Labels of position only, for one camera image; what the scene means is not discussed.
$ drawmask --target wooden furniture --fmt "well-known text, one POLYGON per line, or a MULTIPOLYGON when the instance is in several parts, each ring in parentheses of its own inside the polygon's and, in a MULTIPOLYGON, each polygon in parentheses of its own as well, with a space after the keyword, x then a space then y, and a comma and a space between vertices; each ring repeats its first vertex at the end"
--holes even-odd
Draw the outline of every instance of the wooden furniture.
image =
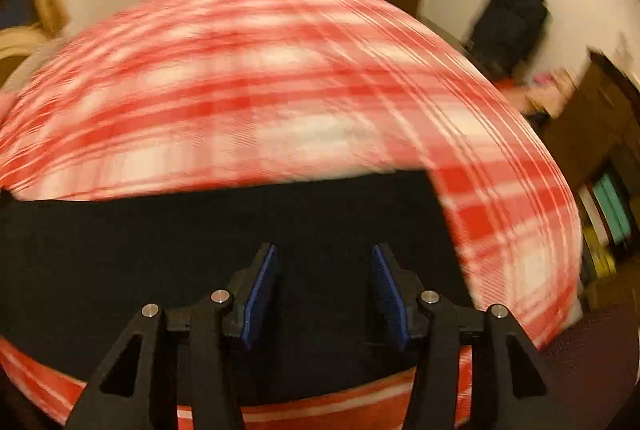
POLYGON ((576 191, 611 161, 630 195, 640 194, 640 92, 602 53, 560 116, 542 133, 564 178, 576 191))
MULTIPOLYGON (((620 175, 629 209, 640 225, 640 91, 602 53, 591 64, 560 116, 542 133, 574 194, 606 164, 620 175)), ((617 273, 590 283, 591 309, 631 300, 640 321, 640 254, 617 265, 617 273)))

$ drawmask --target red and white checkered fabric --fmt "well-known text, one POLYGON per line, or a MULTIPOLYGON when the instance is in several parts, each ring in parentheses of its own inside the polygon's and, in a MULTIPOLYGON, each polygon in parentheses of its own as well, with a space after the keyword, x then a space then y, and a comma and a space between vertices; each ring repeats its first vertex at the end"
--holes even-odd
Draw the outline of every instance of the red and white checkered fabric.
MULTIPOLYGON (((478 308, 537 344, 568 312, 580 225, 522 117, 383 0, 150 0, 84 31, 0 128, 0 185, 26 200, 122 196, 425 168, 478 308)), ((81 385, 3 340, 8 375, 64 421, 81 385)), ((468 353, 458 420, 468 413, 468 353)), ((412 374, 244 411, 250 428, 390 430, 412 374)), ((190 412, 180 409, 182 428, 190 412)))

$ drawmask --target blue gripper pad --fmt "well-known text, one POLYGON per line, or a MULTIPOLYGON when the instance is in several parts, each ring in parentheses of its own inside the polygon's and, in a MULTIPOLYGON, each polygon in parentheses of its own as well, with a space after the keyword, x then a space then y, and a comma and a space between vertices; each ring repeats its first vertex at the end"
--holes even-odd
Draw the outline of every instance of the blue gripper pad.
POLYGON ((398 265, 386 244, 373 247, 371 271, 389 335, 399 350, 405 350, 412 340, 425 337, 429 329, 429 321, 418 311, 422 283, 415 273, 398 265))
POLYGON ((234 296, 232 311, 223 320, 225 336, 238 339, 247 349, 260 335, 278 275, 278 253, 273 244, 261 245, 251 266, 236 272, 228 285, 234 296))

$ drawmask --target black cloth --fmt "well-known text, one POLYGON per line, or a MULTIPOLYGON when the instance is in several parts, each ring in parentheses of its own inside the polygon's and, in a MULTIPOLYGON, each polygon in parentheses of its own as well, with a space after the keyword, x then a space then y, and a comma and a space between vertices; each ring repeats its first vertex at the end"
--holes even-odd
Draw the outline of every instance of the black cloth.
POLYGON ((490 0, 465 46, 469 59, 492 82, 511 76, 536 47, 547 16, 545 0, 490 0))
MULTIPOLYGON (((187 306, 224 287, 262 242, 282 271, 250 355, 232 356, 243 405, 350 388, 415 364, 385 345, 367 289, 391 245, 426 288, 471 306, 423 171, 100 202, 0 198, 0 330, 41 363, 87 380, 148 302, 187 306)), ((178 402, 189 402, 178 354, 178 402)))

